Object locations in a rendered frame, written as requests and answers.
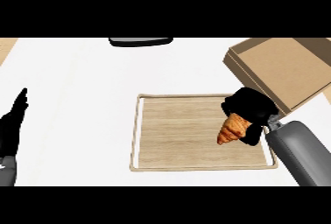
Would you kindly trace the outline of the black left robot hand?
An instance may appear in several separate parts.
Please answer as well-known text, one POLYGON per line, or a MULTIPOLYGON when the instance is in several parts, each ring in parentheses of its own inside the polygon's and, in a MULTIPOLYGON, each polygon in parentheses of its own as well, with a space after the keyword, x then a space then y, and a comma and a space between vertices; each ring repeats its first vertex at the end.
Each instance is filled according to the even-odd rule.
POLYGON ((17 155, 27 107, 27 88, 24 88, 15 98, 11 111, 0 117, 0 158, 17 155))

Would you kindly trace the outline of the pale wooden tray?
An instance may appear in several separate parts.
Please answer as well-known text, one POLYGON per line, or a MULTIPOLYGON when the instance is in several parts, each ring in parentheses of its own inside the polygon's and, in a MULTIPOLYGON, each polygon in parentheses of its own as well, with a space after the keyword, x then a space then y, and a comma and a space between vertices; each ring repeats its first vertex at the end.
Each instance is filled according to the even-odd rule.
POLYGON ((222 94, 138 96, 129 168, 135 172, 266 170, 278 167, 269 147, 218 143, 226 115, 222 94))

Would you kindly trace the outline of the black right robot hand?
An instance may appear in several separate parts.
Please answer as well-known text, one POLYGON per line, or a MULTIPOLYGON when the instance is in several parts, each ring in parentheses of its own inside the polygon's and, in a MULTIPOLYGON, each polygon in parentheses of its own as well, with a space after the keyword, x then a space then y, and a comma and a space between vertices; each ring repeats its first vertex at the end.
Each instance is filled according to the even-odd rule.
POLYGON ((241 141, 256 146, 260 141, 263 126, 268 125, 271 116, 280 114, 278 107, 272 99, 259 91, 249 87, 243 87, 232 96, 225 98, 222 103, 222 111, 226 116, 235 113, 251 125, 246 131, 246 137, 241 141))

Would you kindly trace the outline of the tan wooden board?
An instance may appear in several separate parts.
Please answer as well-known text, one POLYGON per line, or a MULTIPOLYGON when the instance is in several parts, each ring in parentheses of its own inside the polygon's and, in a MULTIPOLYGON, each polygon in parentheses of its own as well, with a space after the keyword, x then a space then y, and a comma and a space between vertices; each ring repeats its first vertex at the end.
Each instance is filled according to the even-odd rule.
POLYGON ((18 38, 0 38, 0 66, 6 60, 6 56, 17 44, 18 38))

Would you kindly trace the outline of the brown cardboard box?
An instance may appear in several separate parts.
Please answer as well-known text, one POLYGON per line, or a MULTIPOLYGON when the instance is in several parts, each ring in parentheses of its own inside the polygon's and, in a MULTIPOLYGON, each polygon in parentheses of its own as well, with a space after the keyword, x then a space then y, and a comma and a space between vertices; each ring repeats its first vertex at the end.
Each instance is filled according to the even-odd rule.
POLYGON ((331 87, 331 38, 249 38, 223 63, 285 117, 331 87))

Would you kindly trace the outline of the golden brown croissant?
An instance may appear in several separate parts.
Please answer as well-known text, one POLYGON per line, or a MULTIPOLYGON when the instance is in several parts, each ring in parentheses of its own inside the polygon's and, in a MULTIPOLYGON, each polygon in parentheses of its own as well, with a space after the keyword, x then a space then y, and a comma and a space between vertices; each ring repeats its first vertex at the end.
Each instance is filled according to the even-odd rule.
POLYGON ((235 113, 231 113, 226 118, 222 129, 218 135, 218 144, 226 144, 246 137, 246 132, 253 124, 241 118, 235 113))

